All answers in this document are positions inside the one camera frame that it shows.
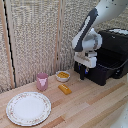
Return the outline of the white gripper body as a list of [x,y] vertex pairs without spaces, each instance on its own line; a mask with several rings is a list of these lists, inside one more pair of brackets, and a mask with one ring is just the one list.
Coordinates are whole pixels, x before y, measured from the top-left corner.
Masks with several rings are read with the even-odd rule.
[[94,68],[97,61],[96,52],[76,52],[74,55],[74,60],[88,68]]

